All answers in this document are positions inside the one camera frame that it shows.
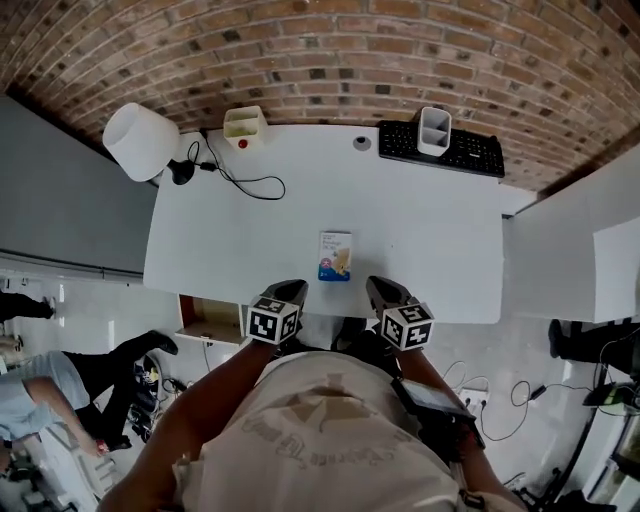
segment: light blue shirt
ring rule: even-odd
[[[62,352],[36,356],[24,366],[0,375],[0,438],[15,441],[53,423],[62,423],[47,403],[36,405],[27,393],[23,381],[35,377],[51,377],[74,409],[89,405],[89,394],[67,356]]]

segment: gray wall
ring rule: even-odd
[[[0,251],[142,272],[156,192],[0,97]]]

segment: white desk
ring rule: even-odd
[[[268,285],[309,283],[305,311],[373,316],[372,274],[404,284],[438,321],[494,323],[502,298],[501,186],[498,180],[378,157],[377,129],[273,126],[253,153],[235,153],[220,131],[214,149],[238,179],[280,177],[287,194],[260,201],[219,173],[197,170],[176,186],[162,176],[147,247],[150,288],[247,304]],[[367,136],[372,147],[354,149]],[[182,137],[181,154],[198,134]],[[200,160],[211,157],[201,140]],[[278,195],[275,180],[249,184]],[[353,234],[351,281],[317,279],[321,231]]]

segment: white t-shirt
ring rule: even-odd
[[[177,502],[187,512],[455,510],[458,484],[413,435],[390,382],[335,353],[282,364],[198,461],[174,466]],[[489,510],[520,510],[484,497]]]
[[[23,381],[35,377],[51,377],[74,409],[89,405],[89,394],[67,356],[62,352],[35,356],[24,366],[0,375],[0,438],[15,441],[62,422],[46,403],[36,405],[31,400]]]

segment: electrical outlet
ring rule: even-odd
[[[489,403],[489,391],[472,388],[462,388],[458,393],[458,398],[460,398],[462,403],[467,406],[467,410],[471,414],[477,416],[482,410],[482,402],[485,402],[485,406],[487,403]]]

